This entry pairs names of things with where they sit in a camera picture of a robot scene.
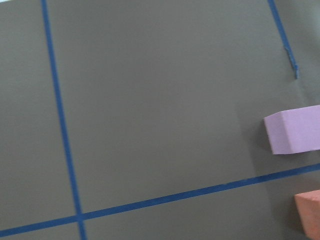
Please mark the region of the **orange foam cube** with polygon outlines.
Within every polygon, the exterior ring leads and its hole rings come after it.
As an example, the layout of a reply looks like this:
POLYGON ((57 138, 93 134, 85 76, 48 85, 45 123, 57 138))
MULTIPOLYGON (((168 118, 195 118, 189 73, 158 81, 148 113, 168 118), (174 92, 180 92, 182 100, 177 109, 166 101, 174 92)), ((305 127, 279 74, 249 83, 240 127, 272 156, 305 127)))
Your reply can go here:
POLYGON ((311 240, 319 240, 320 190, 296 194, 294 201, 305 235, 311 240))

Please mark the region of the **brown paper table cover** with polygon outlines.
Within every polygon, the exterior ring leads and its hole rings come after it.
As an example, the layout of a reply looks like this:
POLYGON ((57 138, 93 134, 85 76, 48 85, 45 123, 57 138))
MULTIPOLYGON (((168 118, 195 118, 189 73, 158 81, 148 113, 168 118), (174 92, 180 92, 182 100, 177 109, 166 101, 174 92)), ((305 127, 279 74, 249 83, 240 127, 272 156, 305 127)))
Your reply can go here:
POLYGON ((317 0, 3 0, 0 237, 305 240, 264 118, 319 103, 317 0))

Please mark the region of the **pink foam cube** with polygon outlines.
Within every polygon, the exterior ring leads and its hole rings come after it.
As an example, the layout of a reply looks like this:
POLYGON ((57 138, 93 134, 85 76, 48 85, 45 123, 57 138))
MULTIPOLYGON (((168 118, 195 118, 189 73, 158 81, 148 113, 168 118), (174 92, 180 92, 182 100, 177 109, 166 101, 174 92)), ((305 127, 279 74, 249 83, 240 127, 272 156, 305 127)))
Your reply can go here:
POLYGON ((274 155, 320 149, 320 106, 283 110, 263 119, 274 155))

